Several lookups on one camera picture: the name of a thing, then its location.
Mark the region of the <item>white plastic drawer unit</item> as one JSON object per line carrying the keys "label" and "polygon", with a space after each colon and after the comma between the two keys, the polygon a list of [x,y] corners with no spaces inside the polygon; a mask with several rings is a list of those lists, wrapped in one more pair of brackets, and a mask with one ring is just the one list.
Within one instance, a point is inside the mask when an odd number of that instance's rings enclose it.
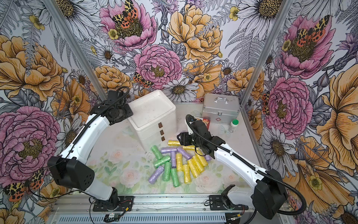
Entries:
{"label": "white plastic drawer unit", "polygon": [[128,120],[145,150],[176,136],[176,106],[161,90],[150,92],[129,106],[133,115]]}

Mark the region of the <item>yellow roll bottom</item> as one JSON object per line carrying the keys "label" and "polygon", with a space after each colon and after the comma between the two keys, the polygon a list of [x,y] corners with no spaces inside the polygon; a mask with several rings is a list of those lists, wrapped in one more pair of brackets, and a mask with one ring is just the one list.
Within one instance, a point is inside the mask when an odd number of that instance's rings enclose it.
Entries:
{"label": "yellow roll bottom", "polygon": [[191,175],[190,175],[190,167],[188,164],[183,165],[183,173],[184,173],[184,183],[189,184],[191,183]]}

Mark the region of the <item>yellow roll top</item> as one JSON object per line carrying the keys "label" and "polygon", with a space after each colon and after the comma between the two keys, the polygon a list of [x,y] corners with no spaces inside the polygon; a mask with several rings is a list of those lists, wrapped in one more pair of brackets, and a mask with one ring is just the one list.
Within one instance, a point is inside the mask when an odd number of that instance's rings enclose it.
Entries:
{"label": "yellow roll top", "polygon": [[168,146],[170,146],[170,147],[181,146],[181,143],[178,140],[169,140]]}

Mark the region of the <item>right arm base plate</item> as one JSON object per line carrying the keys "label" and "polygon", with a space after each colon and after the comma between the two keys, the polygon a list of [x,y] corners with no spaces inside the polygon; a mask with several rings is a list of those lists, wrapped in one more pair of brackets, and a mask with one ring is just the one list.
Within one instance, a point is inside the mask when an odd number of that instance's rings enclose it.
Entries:
{"label": "right arm base plate", "polygon": [[229,200],[228,193],[235,187],[234,184],[229,185],[220,195],[210,195],[209,199],[204,202],[205,206],[209,206],[211,211],[244,211],[249,207],[243,204],[234,204]]}

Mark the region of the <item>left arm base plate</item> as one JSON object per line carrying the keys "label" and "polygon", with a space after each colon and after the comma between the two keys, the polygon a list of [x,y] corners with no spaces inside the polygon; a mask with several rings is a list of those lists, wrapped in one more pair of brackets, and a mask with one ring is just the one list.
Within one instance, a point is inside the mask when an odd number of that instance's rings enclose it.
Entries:
{"label": "left arm base plate", "polygon": [[131,211],[133,206],[134,196],[117,196],[107,201],[95,200],[93,205],[94,212],[125,212]]}

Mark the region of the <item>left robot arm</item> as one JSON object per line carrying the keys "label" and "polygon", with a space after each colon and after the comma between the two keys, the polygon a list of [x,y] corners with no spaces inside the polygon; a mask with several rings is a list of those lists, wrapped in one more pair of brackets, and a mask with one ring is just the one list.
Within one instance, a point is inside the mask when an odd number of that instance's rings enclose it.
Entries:
{"label": "left robot arm", "polygon": [[95,204],[104,211],[118,208],[117,190],[99,181],[94,170],[86,163],[102,132],[133,115],[126,101],[129,91],[129,87],[108,91],[107,100],[93,106],[75,139],[63,152],[48,161],[48,168],[57,185],[76,189],[93,197]]}

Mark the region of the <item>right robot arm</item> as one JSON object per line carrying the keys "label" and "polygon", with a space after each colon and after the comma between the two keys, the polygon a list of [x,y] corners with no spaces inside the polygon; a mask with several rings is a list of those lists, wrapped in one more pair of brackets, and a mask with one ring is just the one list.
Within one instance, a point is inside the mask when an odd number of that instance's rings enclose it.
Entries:
{"label": "right robot arm", "polygon": [[236,205],[254,207],[266,219],[272,219],[287,200],[286,189],[273,178],[276,171],[267,171],[236,153],[223,139],[212,136],[205,123],[191,115],[186,116],[187,132],[178,134],[177,139],[184,146],[194,145],[211,158],[227,165],[239,174],[250,186],[250,190],[240,190],[234,184],[222,192],[223,205],[231,210]]}

